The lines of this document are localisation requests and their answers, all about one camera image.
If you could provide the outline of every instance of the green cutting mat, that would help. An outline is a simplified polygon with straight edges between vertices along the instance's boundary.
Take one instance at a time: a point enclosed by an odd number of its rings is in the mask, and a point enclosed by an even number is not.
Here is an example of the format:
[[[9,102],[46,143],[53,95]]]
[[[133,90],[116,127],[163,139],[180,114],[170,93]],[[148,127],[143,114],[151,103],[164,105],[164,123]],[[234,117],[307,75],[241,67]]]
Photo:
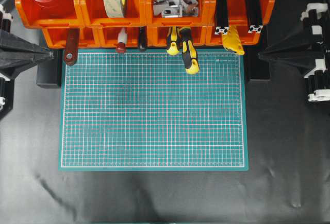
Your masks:
[[[164,50],[80,50],[63,69],[59,169],[247,170],[242,59],[199,63],[191,76]]]

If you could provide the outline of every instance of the black and yellow screwdriver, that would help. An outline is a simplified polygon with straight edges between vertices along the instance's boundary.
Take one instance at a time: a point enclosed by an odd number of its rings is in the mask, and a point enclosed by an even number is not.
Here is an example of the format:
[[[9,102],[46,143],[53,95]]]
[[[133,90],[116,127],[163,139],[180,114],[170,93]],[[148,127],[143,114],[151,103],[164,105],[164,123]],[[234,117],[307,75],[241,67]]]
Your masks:
[[[180,53],[180,35],[178,27],[170,27],[169,34],[167,35],[167,53],[171,56]]]
[[[180,29],[182,40],[182,58],[185,64],[186,72],[188,74],[196,74],[200,71],[198,64],[198,53],[194,47],[190,27],[183,27]]]

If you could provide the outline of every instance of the black handle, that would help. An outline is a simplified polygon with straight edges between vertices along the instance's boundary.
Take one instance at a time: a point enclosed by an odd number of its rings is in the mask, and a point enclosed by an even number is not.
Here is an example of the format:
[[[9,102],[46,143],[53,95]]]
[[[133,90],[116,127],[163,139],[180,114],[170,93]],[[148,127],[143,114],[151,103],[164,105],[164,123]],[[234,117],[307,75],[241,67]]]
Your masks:
[[[182,59],[188,74],[196,74],[200,71],[198,53],[194,47],[190,27],[180,29],[182,39]]]
[[[146,51],[147,47],[146,27],[140,27],[138,49],[140,51]]]
[[[170,27],[169,33],[167,35],[167,47],[166,51],[169,55],[175,56],[180,53],[180,34],[178,27]]]

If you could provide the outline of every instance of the screwdriver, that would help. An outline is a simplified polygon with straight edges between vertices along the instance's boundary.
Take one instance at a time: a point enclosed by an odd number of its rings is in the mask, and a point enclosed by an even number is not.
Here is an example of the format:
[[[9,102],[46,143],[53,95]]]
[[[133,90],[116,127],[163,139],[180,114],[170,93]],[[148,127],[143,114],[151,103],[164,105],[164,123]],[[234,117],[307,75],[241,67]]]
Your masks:
[[[226,50],[231,50],[238,55],[245,54],[236,26],[229,26],[228,33],[222,34],[222,45]]]
[[[183,27],[180,29],[182,40],[182,59],[185,64],[186,72],[188,74],[196,74],[200,71],[198,64],[198,53],[194,47],[190,27]]]
[[[178,27],[170,27],[169,34],[167,36],[166,50],[171,56],[175,56],[180,53],[180,35]]]

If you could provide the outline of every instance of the yellow tool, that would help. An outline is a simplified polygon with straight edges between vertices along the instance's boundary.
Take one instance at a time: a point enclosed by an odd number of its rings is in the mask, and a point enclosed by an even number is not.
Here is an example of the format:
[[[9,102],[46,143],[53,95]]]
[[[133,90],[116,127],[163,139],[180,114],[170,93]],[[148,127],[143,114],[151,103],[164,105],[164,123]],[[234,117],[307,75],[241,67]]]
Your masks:
[[[226,50],[231,50],[238,55],[245,54],[236,26],[229,26],[228,33],[222,34],[222,45]]]
[[[171,56],[175,56],[180,53],[180,35],[178,27],[170,27],[169,34],[167,36],[167,53]]]
[[[194,47],[190,27],[183,27],[180,29],[182,39],[182,58],[185,63],[186,72],[188,74],[196,74],[200,71],[198,65],[198,53]]]

